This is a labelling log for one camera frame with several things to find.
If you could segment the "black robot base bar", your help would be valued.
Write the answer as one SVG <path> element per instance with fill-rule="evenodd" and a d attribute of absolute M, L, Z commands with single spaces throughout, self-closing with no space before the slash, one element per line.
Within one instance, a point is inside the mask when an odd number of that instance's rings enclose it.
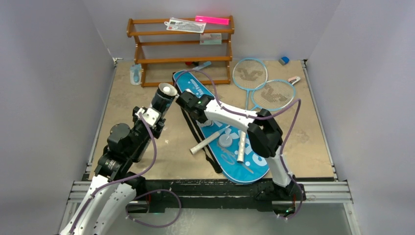
<path fill-rule="evenodd" d="M 242 185 L 227 179 L 146 180 L 139 177 L 133 195 L 150 212 L 166 209 L 252 209 L 288 216 L 306 200 L 302 184 L 287 187 L 261 179 Z"/>

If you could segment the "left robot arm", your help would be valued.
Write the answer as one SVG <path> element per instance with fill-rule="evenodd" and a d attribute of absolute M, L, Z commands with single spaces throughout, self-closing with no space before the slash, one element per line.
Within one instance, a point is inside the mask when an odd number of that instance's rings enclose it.
<path fill-rule="evenodd" d="M 132 200 L 146 194 L 145 178 L 130 172 L 164 128 L 168 105 L 133 109 L 133 127 L 119 123 L 110 129 L 89 189 L 62 235 L 104 235 Z"/>

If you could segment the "black shuttlecock tube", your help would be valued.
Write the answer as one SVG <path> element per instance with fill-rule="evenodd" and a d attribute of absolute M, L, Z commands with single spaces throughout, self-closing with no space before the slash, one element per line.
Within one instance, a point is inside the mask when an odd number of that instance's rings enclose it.
<path fill-rule="evenodd" d="M 162 89 L 163 87 L 168 86 L 171 88 L 171 92 L 169 94 L 165 94 Z M 156 90 L 156 93 L 154 95 L 154 97 L 151 100 L 151 104 L 149 106 L 153 107 L 154 109 L 159 110 L 162 113 L 162 116 L 164 118 L 164 116 L 166 115 L 169 107 L 171 106 L 174 98 L 176 97 L 176 95 L 178 94 L 176 88 L 174 88 L 171 84 L 169 83 L 160 83 L 158 85 L 158 88 Z M 144 152 L 146 151 L 146 148 L 148 147 L 150 141 L 148 143 L 138 143 L 138 147 L 137 149 L 134 151 L 134 153 L 132 154 L 132 161 L 135 163 L 138 163 Z"/>

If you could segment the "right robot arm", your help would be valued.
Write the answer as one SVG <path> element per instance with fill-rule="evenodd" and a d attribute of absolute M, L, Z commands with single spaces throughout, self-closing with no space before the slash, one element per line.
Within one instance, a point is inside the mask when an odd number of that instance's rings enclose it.
<path fill-rule="evenodd" d="M 200 123 L 208 120 L 219 121 L 247 134 L 253 152 L 264 158 L 269 167 L 276 196 L 287 199 L 294 193 L 291 184 L 293 175 L 289 172 L 282 154 L 285 145 L 283 131 L 270 111 L 243 110 L 223 103 L 211 95 L 197 97 L 188 91 L 180 94 L 176 103 Z"/>

